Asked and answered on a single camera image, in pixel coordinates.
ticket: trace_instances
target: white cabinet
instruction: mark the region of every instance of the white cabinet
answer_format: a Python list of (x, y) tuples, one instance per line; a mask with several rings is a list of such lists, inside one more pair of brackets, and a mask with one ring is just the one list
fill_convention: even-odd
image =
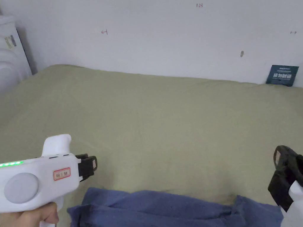
[(31, 74), (13, 17), (0, 16), (0, 93)]

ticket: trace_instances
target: dark blue sign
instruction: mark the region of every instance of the dark blue sign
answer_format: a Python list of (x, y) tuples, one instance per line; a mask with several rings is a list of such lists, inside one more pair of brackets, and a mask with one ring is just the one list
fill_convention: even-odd
[(298, 69), (298, 66), (273, 65), (266, 83), (291, 87), (294, 84)]

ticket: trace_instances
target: hand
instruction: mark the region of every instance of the hand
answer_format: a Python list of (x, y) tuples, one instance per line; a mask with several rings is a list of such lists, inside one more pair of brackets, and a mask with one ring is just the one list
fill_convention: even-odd
[(40, 221), (50, 224), (58, 223), (56, 203), (51, 202), (36, 210), (2, 214), (0, 227), (38, 227)]

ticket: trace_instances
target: red label sticker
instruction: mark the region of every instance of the red label sticker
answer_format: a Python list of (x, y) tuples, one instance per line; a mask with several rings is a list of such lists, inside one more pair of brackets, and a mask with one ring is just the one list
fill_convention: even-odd
[(65, 168), (54, 171), (54, 180), (60, 180), (71, 175), (71, 168)]

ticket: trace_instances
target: mattress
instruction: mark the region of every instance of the mattress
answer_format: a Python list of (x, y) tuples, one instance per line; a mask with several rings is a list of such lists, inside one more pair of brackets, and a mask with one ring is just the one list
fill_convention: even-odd
[(274, 204), (273, 152), (302, 154), (302, 100), (295, 87), (54, 65), (0, 97), (1, 162), (40, 156), (44, 140), (63, 133), (72, 153), (97, 157), (58, 226), (88, 187)]

